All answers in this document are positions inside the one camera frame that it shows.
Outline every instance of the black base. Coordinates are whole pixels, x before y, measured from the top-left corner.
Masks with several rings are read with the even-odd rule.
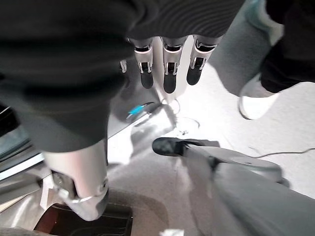
[[[132,210],[126,206],[108,204],[95,221],[85,221],[65,205],[55,204],[41,217],[34,228],[57,236],[130,236]]]

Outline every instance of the cable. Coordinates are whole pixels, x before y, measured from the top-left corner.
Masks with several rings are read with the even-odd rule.
[[[266,157],[266,156],[279,155],[279,154],[303,154],[303,153],[307,153],[307,152],[312,151],[312,150],[315,150],[315,147],[306,149],[305,151],[282,151],[282,152],[273,152],[273,153],[269,153],[269,154],[262,155],[262,156],[251,156],[251,157],[258,159],[258,158],[262,158],[262,157]]]

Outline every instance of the metal joint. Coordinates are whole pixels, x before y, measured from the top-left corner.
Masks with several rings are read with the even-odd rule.
[[[199,70],[202,70],[216,47],[217,47],[217,44],[207,45],[207,44],[203,44],[199,42],[198,39],[195,39],[194,45],[191,50],[191,55],[190,55],[191,69],[195,69],[196,60],[197,58],[200,58],[200,59],[203,59],[203,61]]]

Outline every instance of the person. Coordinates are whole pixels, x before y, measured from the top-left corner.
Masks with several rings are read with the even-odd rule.
[[[254,0],[246,18],[268,33],[273,46],[260,73],[240,93],[241,114],[258,119],[281,91],[299,82],[315,82],[315,0]]]

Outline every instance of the black pants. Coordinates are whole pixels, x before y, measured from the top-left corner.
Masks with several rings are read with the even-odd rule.
[[[284,36],[261,65],[262,85],[279,92],[315,82],[315,0],[267,0],[266,10],[284,24]]]

